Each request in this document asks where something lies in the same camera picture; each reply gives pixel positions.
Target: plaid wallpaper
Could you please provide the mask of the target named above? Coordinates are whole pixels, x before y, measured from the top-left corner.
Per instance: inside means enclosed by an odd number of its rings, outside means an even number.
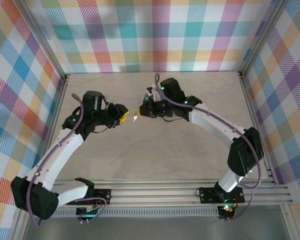
[[[110,73],[237,71],[276,0],[27,2],[65,72]]]
[[[289,186],[300,223],[300,0],[288,2],[246,83],[276,175]]]
[[[13,0],[0,0],[0,240],[16,210],[11,180],[39,161],[60,86]]]
[[[266,27],[266,23],[267,21],[269,20],[271,14],[273,13],[274,9],[275,9],[275,6],[276,4],[279,2],[279,0],[271,0],[271,3],[270,5],[268,6],[268,9],[266,10],[266,13],[264,14],[263,18],[262,18],[262,21],[257,29],[257,31],[255,32],[254,36],[253,36],[253,39],[250,43],[250,46],[248,48],[248,50],[246,51],[245,55],[244,55],[244,58],[243,58],[243,61],[241,63],[241,66],[239,68],[239,72],[241,72],[248,60],[248,57],[250,56],[252,50],[254,49],[256,43],[258,42],[258,39],[260,37],[260,35],[262,34],[262,32],[264,31],[265,27]]]

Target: metal base plate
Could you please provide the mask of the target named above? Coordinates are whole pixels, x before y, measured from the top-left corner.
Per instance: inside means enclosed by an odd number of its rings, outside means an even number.
[[[201,204],[241,204],[245,202],[244,191],[241,187],[236,187],[227,198],[227,201],[221,201],[216,196],[214,187],[200,187],[198,191]]]
[[[67,184],[71,180],[56,181],[56,185]],[[256,180],[243,179],[245,184],[255,185]],[[215,179],[118,179],[118,180],[94,180],[96,189],[111,189],[109,207],[199,207],[199,206],[224,206],[221,203],[200,201],[198,187],[213,188]],[[243,188],[245,202],[240,206],[246,206],[251,198],[251,190]],[[261,185],[254,191],[252,206],[259,205],[286,205],[293,204],[293,199],[286,185],[275,185],[273,178],[269,176],[262,179]],[[74,208],[86,207],[86,205],[73,205]]]

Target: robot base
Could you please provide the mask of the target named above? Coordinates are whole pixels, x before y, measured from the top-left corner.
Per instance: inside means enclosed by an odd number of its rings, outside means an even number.
[[[111,189],[93,189],[89,191],[89,195],[86,198],[103,198],[106,200],[106,204],[110,203],[111,199]],[[87,200],[87,201],[70,201],[66,205],[104,205],[104,201],[102,200]]]
[[[232,219],[235,216],[235,208],[230,209],[225,209],[222,206],[218,206],[218,218],[221,220],[229,220]]]
[[[197,189],[197,192],[201,204],[242,204],[245,202],[244,192],[241,187],[236,187],[232,192],[229,192],[225,201],[222,201],[216,195],[214,187],[200,187]]]

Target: purple cable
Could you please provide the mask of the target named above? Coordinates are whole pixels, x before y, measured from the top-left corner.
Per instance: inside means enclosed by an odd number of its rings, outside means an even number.
[[[95,215],[93,218],[91,218],[91,219],[88,220],[89,222],[91,222],[91,221],[95,220],[100,214],[102,214],[102,213],[104,212],[104,210],[105,210],[106,207],[107,207],[107,200],[105,200],[105,199],[102,198],[102,197],[89,197],[89,198],[79,198],[79,199],[76,199],[76,200],[74,200],[74,201],[75,201],[75,202],[79,202],[79,201],[89,201],[89,200],[101,200],[101,201],[104,202],[104,207],[103,207],[102,211],[99,212],[97,215]],[[82,214],[79,215],[79,220],[80,220],[81,223],[82,223],[83,220],[81,219],[81,216],[82,216]]]
[[[159,95],[162,98],[164,98],[165,100],[167,100],[169,103],[171,103],[173,105],[176,105],[176,106],[179,106],[179,107],[184,107],[184,108],[191,108],[191,109],[203,112],[204,114],[208,114],[208,115],[212,116],[213,118],[217,119],[219,122],[221,122],[224,125],[226,125],[232,131],[234,131],[237,134],[239,134],[240,137],[242,137],[242,139],[248,144],[249,148],[251,149],[252,154],[253,154],[254,159],[255,159],[255,162],[256,162],[256,167],[258,169],[258,180],[257,180],[257,183],[256,183],[255,186],[251,186],[249,184],[239,184],[239,186],[241,186],[241,187],[245,187],[245,188],[251,189],[251,192],[252,192],[251,193],[250,202],[248,203],[248,205],[245,207],[245,209],[236,218],[240,217],[248,209],[248,207],[250,206],[250,204],[252,202],[252,199],[253,199],[253,196],[254,196],[253,189],[258,188],[260,186],[260,184],[261,184],[261,166],[260,166],[260,163],[259,163],[258,155],[257,155],[254,147],[252,146],[251,142],[247,139],[247,137],[245,135],[243,135],[238,129],[236,129],[235,127],[233,127],[231,124],[227,123],[225,120],[223,120],[219,116],[217,116],[217,115],[215,115],[215,114],[213,114],[213,113],[211,113],[209,111],[206,111],[206,110],[204,110],[202,108],[199,108],[199,107],[196,107],[196,106],[190,106],[190,105],[186,105],[186,104],[182,104],[182,103],[178,103],[178,102],[172,101],[171,99],[167,98],[166,95],[165,95],[165,93],[159,87],[159,79],[160,79],[160,75],[159,75],[159,73],[156,73],[155,77],[154,77],[154,84],[156,86],[156,89],[157,89]]]
[[[32,222],[34,223],[34,225],[37,228],[39,227],[39,225],[41,223],[41,219],[39,220],[38,223],[36,222],[35,216],[34,216],[34,214],[32,212],[31,205],[30,205],[30,193],[31,193],[32,185],[34,184],[34,182],[35,182],[35,180],[37,178],[36,174],[40,173],[40,171],[42,170],[42,168],[44,167],[44,165],[46,164],[46,162],[49,160],[49,158],[51,157],[51,155],[57,150],[57,148],[61,147],[61,145],[75,132],[75,130],[78,128],[79,124],[81,123],[82,118],[84,117],[84,104],[82,103],[82,101],[80,100],[80,98],[78,97],[78,95],[72,93],[71,96],[80,103],[80,117],[79,117],[79,120],[76,123],[76,125],[73,127],[73,129],[59,142],[59,144],[56,144],[51,149],[51,151],[49,151],[49,153],[45,156],[45,158],[43,159],[42,163],[40,164],[40,166],[36,170],[35,174],[33,175],[32,179],[30,181],[29,187],[28,187],[28,189],[26,191],[26,198],[25,198],[26,209],[27,209],[27,211],[29,213],[29,216],[30,216]]]

